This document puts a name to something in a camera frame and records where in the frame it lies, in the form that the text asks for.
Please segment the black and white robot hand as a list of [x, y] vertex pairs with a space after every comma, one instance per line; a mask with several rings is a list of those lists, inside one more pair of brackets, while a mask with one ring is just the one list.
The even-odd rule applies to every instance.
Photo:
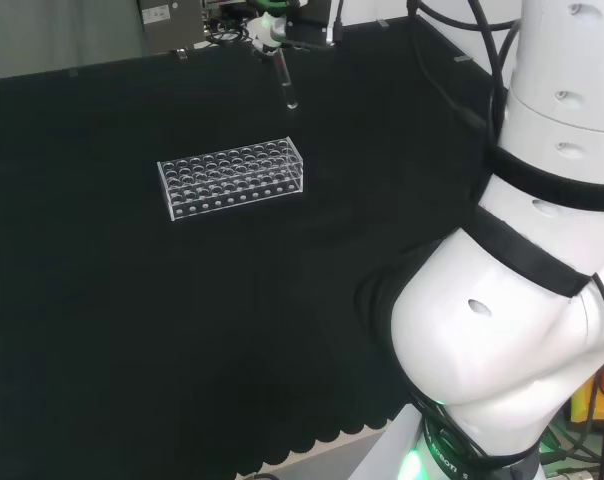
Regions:
[[248, 36], [259, 55], [272, 57], [286, 40], [286, 17], [276, 17], [268, 12], [250, 20]]

